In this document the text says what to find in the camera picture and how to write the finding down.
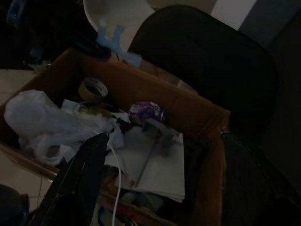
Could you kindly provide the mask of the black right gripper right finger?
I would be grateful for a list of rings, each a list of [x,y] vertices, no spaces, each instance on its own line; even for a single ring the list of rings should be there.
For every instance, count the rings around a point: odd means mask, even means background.
[[[222,135],[226,181],[224,226],[276,226],[281,221],[275,196],[251,153],[232,135]]]

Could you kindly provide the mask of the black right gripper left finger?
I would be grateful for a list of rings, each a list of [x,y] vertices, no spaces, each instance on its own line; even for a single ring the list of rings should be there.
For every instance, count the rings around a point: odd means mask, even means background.
[[[37,226],[88,226],[99,195],[109,135],[86,140],[60,170],[37,212]]]

